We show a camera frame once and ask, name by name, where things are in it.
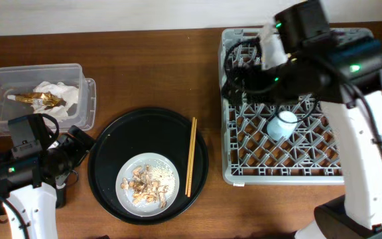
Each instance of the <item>white cup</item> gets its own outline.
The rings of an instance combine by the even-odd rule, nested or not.
[[[279,117],[282,120],[287,122],[296,122],[297,117],[290,111],[279,112]],[[286,123],[281,121],[278,117],[275,116],[267,126],[268,135],[275,141],[278,141],[281,137],[288,139],[294,129],[296,128],[297,123]]]

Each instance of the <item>clear plastic bin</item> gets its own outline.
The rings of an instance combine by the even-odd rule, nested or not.
[[[0,68],[0,136],[9,135],[8,120],[33,113],[31,105],[8,100],[8,95],[29,93],[41,82],[63,82],[79,88],[79,100],[68,110],[68,117],[57,118],[60,131],[76,125],[86,131],[94,126],[95,81],[85,78],[79,64],[52,64]]]

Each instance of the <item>round black tray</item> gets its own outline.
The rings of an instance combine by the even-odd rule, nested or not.
[[[197,131],[191,197],[185,195],[191,122],[161,108],[129,112],[110,123],[98,136],[88,162],[88,179],[100,205],[118,219],[131,224],[158,224],[184,212],[198,197],[206,182],[209,160],[206,144]],[[150,217],[127,212],[117,200],[115,182],[123,164],[140,153],[158,153],[178,170],[178,196],[164,212]]]

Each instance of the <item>brown wooden tabletop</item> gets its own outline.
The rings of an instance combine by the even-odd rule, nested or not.
[[[382,40],[382,23],[367,27]],[[59,238],[246,238],[306,226],[315,206],[344,194],[343,186],[233,187],[222,178],[218,47],[223,29],[75,33],[0,37],[0,67],[79,63],[97,85],[97,114],[88,133],[96,138],[125,112],[144,106],[174,110],[191,119],[206,141],[210,169],[197,201],[163,224],[135,226],[106,212],[91,193],[86,159],[67,205],[56,211]],[[12,147],[0,137],[0,151]],[[10,238],[0,224],[0,238]]]

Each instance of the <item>wooden chopstick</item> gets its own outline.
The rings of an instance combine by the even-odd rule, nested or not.
[[[192,124],[191,124],[191,136],[190,136],[190,149],[188,152],[188,167],[186,170],[186,185],[185,185],[185,195],[188,194],[188,183],[190,181],[190,167],[191,167],[191,155],[193,152],[193,139],[195,137],[194,135],[194,128],[196,127],[196,118],[192,118]]]
[[[191,197],[191,185],[192,185],[192,170],[194,168],[194,152],[196,148],[196,134],[197,134],[197,119],[194,124],[194,131],[192,132],[193,138],[192,138],[192,151],[191,151],[191,166],[190,166],[190,181],[188,182],[188,194],[187,197]]]

